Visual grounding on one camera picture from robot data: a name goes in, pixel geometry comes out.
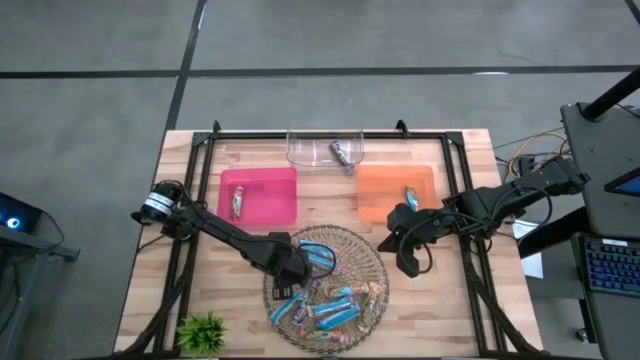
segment wooden table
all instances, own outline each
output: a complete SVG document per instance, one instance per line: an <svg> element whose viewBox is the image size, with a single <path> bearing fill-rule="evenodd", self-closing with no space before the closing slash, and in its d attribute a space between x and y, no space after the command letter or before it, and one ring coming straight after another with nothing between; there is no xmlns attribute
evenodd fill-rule
<svg viewBox="0 0 640 360"><path fill-rule="evenodd" d="M500 178L489 132L476 129L463 130L463 133L474 185L499 185ZM156 182L184 179L192 134L192 131L167 133ZM215 212L217 208L220 173L223 170L288 167L290 164L285 152L284 140L216 141L207 184L209 209ZM438 198L445 198L449 196L449 189L442 159L438 141L366 140L362 164L431 166L435 175L436 195ZM464 189L459 163L454 165L457 169L458 186ZM198 171L201 164L196 169L194 193L199 186ZM388 235L385 224L363 223L358 219L355 177L346 177L341 173L299 171L298 196L298 222L295 226L246 230L257 234L334 224L359 233L374 247ZM157 226L145 229L141 244L156 237L159 230ZM511 229L505 227L502 231L511 232ZM159 307L170 243L169 239L161 240L145 248L137 256L115 344L116 350L122 350L131 344ZM457 237L441 238L431 249L433 269L415 279L406 277L396 268L395 254L381 254L389 273L390 299L387 310L380 325L368 339L340 356L477 355ZM417 257L424 265L425 253L418 252ZM500 305L525 338L541 348L529 291L513 239L494 237L489 258ZM236 251L203 235L196 260L190 314L213 311L225 319L229 329L225 337L227 347L220 356L311 356L286 342L271 328L262 302L262 278L263 275L242 260ZM485 332L491 339L490 348L495 349L492 346L491 323L484 307L482 316ZM170 348L173 341L174 324L175 316L169 319L166 348Z"/></svg>

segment concrete floor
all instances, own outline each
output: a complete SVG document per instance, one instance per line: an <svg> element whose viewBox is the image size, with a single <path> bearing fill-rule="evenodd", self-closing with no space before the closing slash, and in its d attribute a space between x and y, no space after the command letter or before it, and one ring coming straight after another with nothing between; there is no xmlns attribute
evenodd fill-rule
<svg viewBox="0 0 640 360"><path fill-rule="evenodd" d="M178 69L196 0L6 0L0 71ZM209 0L193 68L625 65L640 28L622 0ZM560 126L622 73L190 79L178 129L290 124L489 128L494 144ZM110 353L175 79L0 80L0 191L48 210L77 263L48 269L24 359ZM634 96L629 102L640 103ZM550 151L557 143L534 143ZM496 151L509 158L516 145ZM554 217L580 205L556 199ZM526 219L540 221L535 206ZM545 285L536 284L544 292ZM577 303L537 297L545 348L574 340Z"/></svg>

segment snack in clear bin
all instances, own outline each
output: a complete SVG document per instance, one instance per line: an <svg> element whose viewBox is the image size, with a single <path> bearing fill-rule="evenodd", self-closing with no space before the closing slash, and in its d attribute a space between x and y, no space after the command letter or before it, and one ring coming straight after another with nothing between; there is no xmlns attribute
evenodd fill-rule
<svg viewBox="0 0 640 360"><path fill-rule="evenodd" d="M335 157L340 161L340 163L345 167L345 171L347 175L352 175L353 171L356 169L355 165L349 162L347 159L347 155L344 153L342 149L340 149L340 143L337 141L329 144L329 150L335 155Z"/></svg>

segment wicker basket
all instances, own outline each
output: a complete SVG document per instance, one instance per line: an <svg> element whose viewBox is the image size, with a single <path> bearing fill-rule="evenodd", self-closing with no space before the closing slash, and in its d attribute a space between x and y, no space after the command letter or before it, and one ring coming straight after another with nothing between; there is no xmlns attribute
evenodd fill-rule
<svg viewBox="0 0 640 360"><path fill-rule="evenodd" d="M278 332L290 343L298 346L299 348L318 354L337 354L339 352L349 350L352 347L361 343L373 329L378 325L382 314L384 313L387 302L389 301L389 279L387 277L387 271L384 268L380 255L374 248L369 245L360 235L341 228L331 225L314 226L301 230L300 232L292 235L292 243L297 244L299 240L310 240L316 243L324 244L335 249L338 266L341 267L341 271L336 275L329 275L323 277L323 288L325 286L336 285L357 285L362 283L373 282L380 285L383 291L378 297L373 314L373 324L367 331L362 332L356 326L356 320L347 322L334 330L342 330L349 334L349 341L346 344L337 342L323 342L305 339L300 335L300 326L296 326L292 323L292 317L295 313L295 309L289 311L283 316L280 324L277 327ZM320 276L326 273L325 270L318 270L314 268L313 275ZM271 315L281 304L282 301L275 301L272 298L273 277L265 276L263 297L264 305L267 308L267 313ZM304 291L300 287L295 288L295 291ZM323 291L318 292L319 295L315 298L316 303L330 302L330 299L324 295ZM354 296L354 299L362 304L364 295ZM303 327L312 325L313 320L307 319L303 323Z"/></svg>

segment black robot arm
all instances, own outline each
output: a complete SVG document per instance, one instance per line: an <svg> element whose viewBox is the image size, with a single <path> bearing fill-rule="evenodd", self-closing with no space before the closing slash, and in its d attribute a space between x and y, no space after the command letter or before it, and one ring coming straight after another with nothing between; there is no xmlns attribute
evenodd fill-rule
<svg viewBox="0 0 640 360"><path fill-rule="evenodd" d="M589 181L572 160L558 158L541 169L495 188L481 187L444 199L438 210L412 211L398 204L387 217L391 234L378 251L397 253L396 265L409 277L419 274L414 248L433 244L448 234L471 239L490 238L510 215L519 217L524 208L551 196L576 194Z"/></svg>
<svg viewBox="0 0 640 360"><path fill-rule="evenodd" d="M156 184L131 217L143 225L162 224L162 234L173 239L187 240L197 231L205 232L238 250L254 268L273 276L280 289L304 284L311 275L306 253L291 244L288 233L251 235L193 202L176 181Z"/></svg>

